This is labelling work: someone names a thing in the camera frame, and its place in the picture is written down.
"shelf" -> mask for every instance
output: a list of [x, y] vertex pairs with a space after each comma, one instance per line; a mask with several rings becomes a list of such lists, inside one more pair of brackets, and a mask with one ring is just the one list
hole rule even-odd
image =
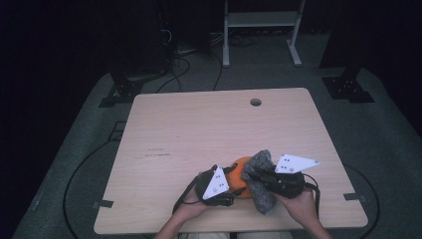
[[295, 26], [298, 12], [229, 13], [228, 27]]

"dark floor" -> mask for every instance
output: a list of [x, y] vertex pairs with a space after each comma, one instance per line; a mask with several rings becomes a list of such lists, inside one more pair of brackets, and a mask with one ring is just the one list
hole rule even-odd
[[[160, 92], [212, 91], [217, 80], [216, 91], [307, 88], [339, 157], [354, 168], [347, 166], [346, 171], [361, 195], [369, 219], [364, 228], [329, 230], [333, 237], [359, 238], [372, 225], [375, 227], [367, 238], [420, 237], [421, 137], [388, 97], [380, 80], [365, 69], [357, 79], [375, 103], [352, 104], [330, 97], [321, 78], [337, 76], [342, 69], [318, 68], [328, 35], [299, 35], [297, 46], [303, 61], [300, 68], [292, 62], [287, 38], [262, 37], [250, 47], [231, 48], [231, 67], [223, 69], [220, 78], [221, 66], [214, 55], [183, 57], [190, 63], [190, 69], [179, 78], [180, 85], [173, 81]], [[215, 47], [213, 51], [221, 59], [222, 48]], [[175, 75], [186, 68], [186, 62], [175, 60]], [[155, 94], [171, 78], [168, 74], [145, 84], [142, 94]], [[93, 88], [14, 238], [142, 238], [141, 235], [101, 236], [93, 230], [98, 212], [96, 203], [103, 198], [118, 141], [102, 145], [114, 125], [127, 119], [131, 107], [117, 104], [113, 108], [99, 108], [111, 86], [110, 76], [104, 75]], [[66, 199], [69, 228], [63, 201], [71, 178]], [[309, 238], [304, 231], [295, 231], [293, 236]]]

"wooden table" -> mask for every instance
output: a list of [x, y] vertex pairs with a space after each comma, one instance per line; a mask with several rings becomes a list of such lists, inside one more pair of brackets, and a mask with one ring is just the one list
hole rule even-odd
[[[260, 106], [251, 105], [258, 99]], [[306, 89], [177, 93], [136, 97], [95, 225], [99, 234], [154, 233], [198, 172], [268, 149], [317, 159], [305, 173], [321, 191], [327, 228], [362, 227], [367, 217]], [[260, 214], [252, 199], [215, 207], [188, 221], [183, 232], [271, 231], [302, 228], [281, 203]]]

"wrist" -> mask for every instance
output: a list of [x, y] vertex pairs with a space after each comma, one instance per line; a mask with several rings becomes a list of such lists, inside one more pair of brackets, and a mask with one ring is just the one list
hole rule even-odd
[[182, 214], [175, 212], [171, 215], [154, 239], [175, 238], [186, 221], [187, 219], [185, 219]]
[[304, 228], [311, 234], [314, 239], [330, 239], [331, 236], [322, 226], [319, 221], [315, 221], [308, 225], [304, 225]]
[[190, 219], [189, 215], [184, 213], [183, 210], [176, 210], [171, 217], [173, 218], [174, 221], [181, 223], [181, 224], [184, 224], [186, 221], [188, 221]]

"black cable on floor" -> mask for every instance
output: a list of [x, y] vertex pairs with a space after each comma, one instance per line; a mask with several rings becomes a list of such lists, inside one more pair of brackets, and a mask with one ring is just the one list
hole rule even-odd
[[372, 193], [375, 197], [375, 201], [376, 201], [376, 215], [375, 215], [375, 220], [372, 224], [372, 226], [370, 226], [370, 228], [362, 235], [360, 236], [360, 239], [366, 238], [372, 231], [373, 229], [376, 227], [376, 225], [378, 224], [378, 220], [379, 220], [379, 214], [381, 212], [381, 208], [380, 208], [380, 203], [379, 203], [379, 197], [378, 197], [378, 193], [375, 190], [375, 187], [372, 185], [372, 183], [370, 183], [370, 181], [366, 178], [365, 175], [363, 175], [363, 173], [361, 173], [359, 170], [357, 170], [356, 168], [343, 163], [344, 166], [348, 167], [349, 169], [353, 170], [354, 172], [356, 172], [357, 174], [359, 174], [365, 181], [366, 183], [369, 185], [369, 187], [372, 190]]
[[185, 74], [189, 71], [189, 69], [190, 69], [190, 63], [189, 63], [189, 61], [187, 61], [187, 60], [185, 60], [185, 59], [183, 59], [183, 58], [177, 58], [177, 59], [178, 59], [178, 60], [181, 60], [181, 61], [183, 61], [183, 62], [185, 62], [185, 63], [187, 64], [187, 69], [186, 69], [184, 72], [182, 72], [180, 75], [173, 77], [172, 79], [168, 80], [168, 81], [167, 81], [167, 82], [165, 82], [163, 85], [161, 85], [161, 87], [160, 87], [160, 88], [158, 88], [158, 90], [155, 92], [156, 94], [157, 94], [157, 93], [159, 93], [159, 92], [161, 91], [161, 89], [163, 89], [163, 88], [164, 88], [167, 84], [169, 84], [170, 82], [172, 82], [172, 81], [174, 81], [174, 80], [179, 81], [179, 77], [181, 77], [181, 76], [185, 75]]
[[177, 85], [179, 85], [179, 92], [183, 92], [183, 89], [182, 89], [182, 83], [180, 82], [179, 77], [178, 77], [178, 76], [176, 76], [176, 74], [174, 74], [174, 70], [173, 70], [173, 68], [171, 68], [170, 72], [171, 72], [171, 75], [173, 75], [173, 77], [175, 77], [175, 78], [176, 78]]
[[91, 157], [93, 156], [97, 151], [99, 151], [100, 149], [102, 149], [104, 146], [106, 146], [109, 142], [112, 141], [119, 141], [119, 139], [121, 138], [121, 135], [118, 135], [116, 137], [113, 138], [109, 138], [106, 142], [104, 142], [103, 144], [101, 144], [100, 146], [98, 146], [96, 149], [94, 149], [90, 154], [88, 154], [81, 162], [80, 164], [77, 166], [77, 168], [74, 170], [74, 172], [72, 173], [71, 178], [68, 181], [68, 184], [66, 185], [66, 189], [65, 189], [65, 194], [63, 195], [63, 204], [62, 204], [62, 210], [63, 210], [63, 215], [65, 217], [65, 222], [66, 225], [69, 228], [69, 231], [71, 232], [72, 236], [76, 239], [79, 239], [78, 235], [76, 234], [76, 232], [74, 231], [74, 229], [71, 226], [71, 223], [69, 222], [69, 218], [68, 218], [68, 213], [66, 211], [66, 199], [68, 197], [68, 191], [69, 191], [69, 187], [71, 186], [71, 183], [75, 177], [75, 175], [77, 174], [77, 172], [79, 171], [79, 169], [82, 167], [82, 165], [84, 165], [84, 163]]
[[230, 46], [231, 47], [235, 47], [235, 48], [247, 48], [250, 47], [252, 45], [258, 44], [261, 42], [261, 37], [260, 35], [256, 35], [256, 36], [242, 36], [242, 35], [234, 35], [230, 38]]
[[217, 54], [215, 53], [211, 53], [212, 55], [214, 55], [215, 58], [217, 58], [218, 63], [220, 64], [220, 72], [218, 73], [218, 77], [217, 80], [215, 81], [214, 87], [213, 87], [213, 91], [215, 91], [215, 89], [217, 88], [218, 82], [220, 81], [221, 78], [221, 74], [223, 73], [223, 63], [221, 62], [221, 59], [217, 56]]

